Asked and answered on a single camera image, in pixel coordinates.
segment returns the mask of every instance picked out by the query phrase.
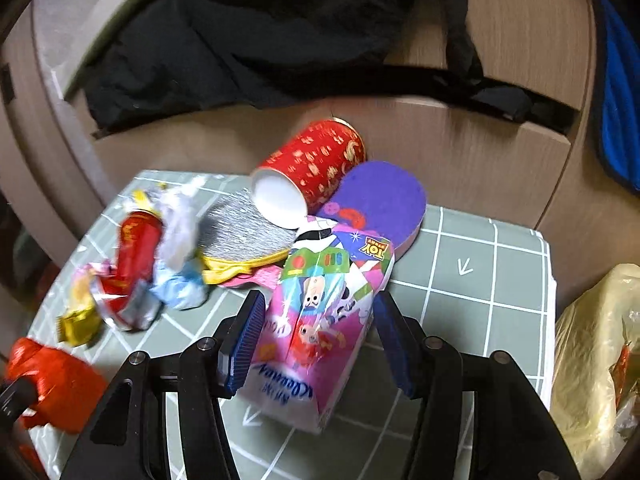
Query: table top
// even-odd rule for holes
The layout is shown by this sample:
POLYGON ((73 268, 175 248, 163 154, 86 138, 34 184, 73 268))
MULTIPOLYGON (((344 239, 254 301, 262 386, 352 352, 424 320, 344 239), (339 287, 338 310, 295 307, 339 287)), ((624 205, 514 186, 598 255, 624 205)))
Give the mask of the table top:
MULTIPOLYGON (((73 273, 89 262, 113 258, 122 200, 159 182, 183 184, 195 174, 143 171, 100 215, 47 294, 29 337, 66 349, 110 380, 126 357, 142 349, 151 357, 181 352, 212 335, 232 316, 249 289, 212 288, 207 302, 186 311, 165 310, 149 330, 105 330, 91 346, 56 341, 55 319, 65 309, 73 273)), ((221 195, 247 186, 245 176, 211 175, 196 194, 202 215, 221 195)), ((428 206, 411 249, 396 263, 388 290, 406 316, 420 320, 461 352, 511 353, 548 406, 554 358, 555 281, 548 244, 540 233, 438 206, 428 206)), ((261 289, 266 297, 270 290, 261 289)), ((184 480, 176 394, 167 394, 167 441, 172 479, 184 480)), ((295 431, 263 416, 242 399, 221 401, 229 443, 243 480, 399 478, 419 401, 394 385, 374 327, 327 428, 319 436, 295 431)), ((472 394, 463 397, 456 478, 466 478, 472 441, 472 394)), ((31 430, 51 480, 58 480, 76 438, 51 426, 31 430)))

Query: pink tissue package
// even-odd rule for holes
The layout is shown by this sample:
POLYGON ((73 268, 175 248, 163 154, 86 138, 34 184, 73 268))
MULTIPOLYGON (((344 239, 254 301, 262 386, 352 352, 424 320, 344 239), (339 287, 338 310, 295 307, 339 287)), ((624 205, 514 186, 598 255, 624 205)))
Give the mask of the pink tissue package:
POLYGON ((307 217, 273 292, 239 395, 320 433, 346 384, 394 264, 386 238, 307 217))

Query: white arrow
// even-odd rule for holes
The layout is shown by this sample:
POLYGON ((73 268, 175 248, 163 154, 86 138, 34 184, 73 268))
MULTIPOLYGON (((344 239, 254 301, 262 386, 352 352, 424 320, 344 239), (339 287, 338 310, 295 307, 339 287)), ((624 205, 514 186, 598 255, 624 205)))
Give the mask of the white arrow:
POLYGON ((469 258, 466 259, 465 265, 463 266, 462 263, 460 262, 460 258, 458 258, 458 274, 460 276, 464 276, 465 274, 468 274, 470 272, 473 272, 473 269, 467 269, 466 266, 468 266, 469 264, 469 258))
POLYGON ((257 417, 258 415, 260 415, 262 412, 260 410, 258 410, 252 416, 249 416, 250 410, 251 410, 251 406, 248 406, 246 408, 246 411, 244 412, 244 417, 242 418, 242 425, 244 427, 247 427, 247 426, 261 426, 262 425, 262 421, 261 420, 256 420, 254 422, 254 418, 257 417))

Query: yellow trim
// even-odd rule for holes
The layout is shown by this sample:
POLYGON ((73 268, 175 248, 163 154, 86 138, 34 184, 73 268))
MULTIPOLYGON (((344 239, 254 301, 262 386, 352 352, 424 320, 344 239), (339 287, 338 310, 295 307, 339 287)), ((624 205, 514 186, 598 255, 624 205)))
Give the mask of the yellow trim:
POLYGON ((217 285, 230 280, 238 274, 250 274, 252 269, 284 260, 288 253, 288 249, 283 249, 278 253, 254 258, 253 260, 247 260, 245 262, 232 262, 230 260, 220 260, 218 258, 211 258, 210 256, 202 256, 202 261, 207 267, 206 270, 202 271, 202 279, 207 285, 217 285))

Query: gold wrapper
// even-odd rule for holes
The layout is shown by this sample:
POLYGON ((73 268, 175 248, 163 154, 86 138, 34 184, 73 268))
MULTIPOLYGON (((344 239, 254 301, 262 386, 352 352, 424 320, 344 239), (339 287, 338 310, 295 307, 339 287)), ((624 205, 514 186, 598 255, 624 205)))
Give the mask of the gold wrapper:
MULTIPOLYGON (((632 348, 640 337, 639 311, 640 267, 621 264, 556 322, 550 412, 583 480, 600 478, 624 446, 615 430, 616 393, 609 367, 625 343, 623 320, 632 348)), ((638 373, 633 357, 629 381, 638 373)))
POLYGON ((57 320, 58 341, 71 346, 88 343, 100 329, 102 318, 94 306, 84 310, 74 310, 60 316, 57 320))

